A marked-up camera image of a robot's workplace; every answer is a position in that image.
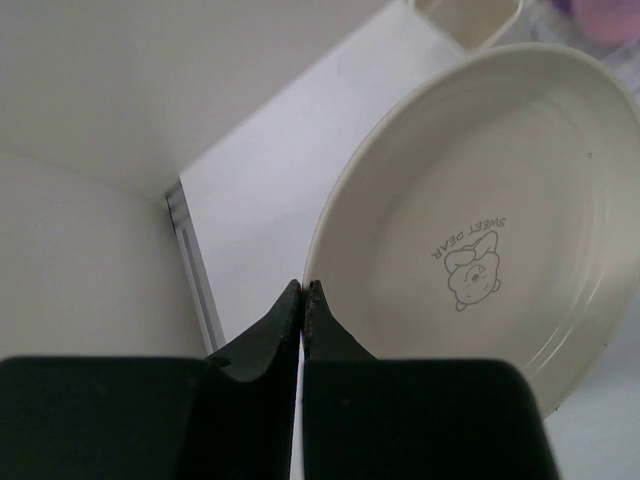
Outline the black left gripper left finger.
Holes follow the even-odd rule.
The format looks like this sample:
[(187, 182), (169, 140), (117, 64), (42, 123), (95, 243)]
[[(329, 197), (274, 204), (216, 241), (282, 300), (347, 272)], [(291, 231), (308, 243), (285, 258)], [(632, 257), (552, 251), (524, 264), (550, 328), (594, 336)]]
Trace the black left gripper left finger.
[(1, 363), (5, 479), (286, 479), (301, 287), (202, 359)]

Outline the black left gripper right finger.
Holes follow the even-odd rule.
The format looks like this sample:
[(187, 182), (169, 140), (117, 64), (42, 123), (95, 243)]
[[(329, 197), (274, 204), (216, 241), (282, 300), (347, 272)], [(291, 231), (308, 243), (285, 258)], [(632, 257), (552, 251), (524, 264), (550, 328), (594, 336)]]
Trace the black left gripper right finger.
[(305, 292), (303, 473), (308, 479), (551, 479), (534, 395), (499, 360), (379, 360)]

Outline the pink plastic plate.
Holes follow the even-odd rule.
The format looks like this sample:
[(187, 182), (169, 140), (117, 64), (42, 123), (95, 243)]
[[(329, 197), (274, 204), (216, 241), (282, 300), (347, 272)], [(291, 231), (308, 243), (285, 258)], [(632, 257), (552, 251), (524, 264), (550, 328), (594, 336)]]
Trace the pink plastic plate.
[(624, 43), (639, 38), (639, 0), (574, 0), (574, 17), (593, 40)]

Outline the purple plastic plate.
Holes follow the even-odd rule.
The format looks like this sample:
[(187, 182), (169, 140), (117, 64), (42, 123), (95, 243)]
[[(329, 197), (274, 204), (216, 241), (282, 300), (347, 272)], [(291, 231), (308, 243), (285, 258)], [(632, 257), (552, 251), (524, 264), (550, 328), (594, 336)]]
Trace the purple plastic plate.
[(569, 21), (575, 20), (575, 7), (573, 0), (550, 0), (549, 4), (563, 18)]

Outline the cream plastic plate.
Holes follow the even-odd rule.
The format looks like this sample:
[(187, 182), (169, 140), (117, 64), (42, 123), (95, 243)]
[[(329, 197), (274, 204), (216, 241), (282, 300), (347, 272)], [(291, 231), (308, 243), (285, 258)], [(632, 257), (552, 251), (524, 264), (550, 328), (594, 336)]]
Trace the cream plastic plate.
[(429, 80), (365, 137), (303, 281), (380, 359), (514, 365), (549, 415), (639, 285), (639, 108), (601, 62), (499, 47)]

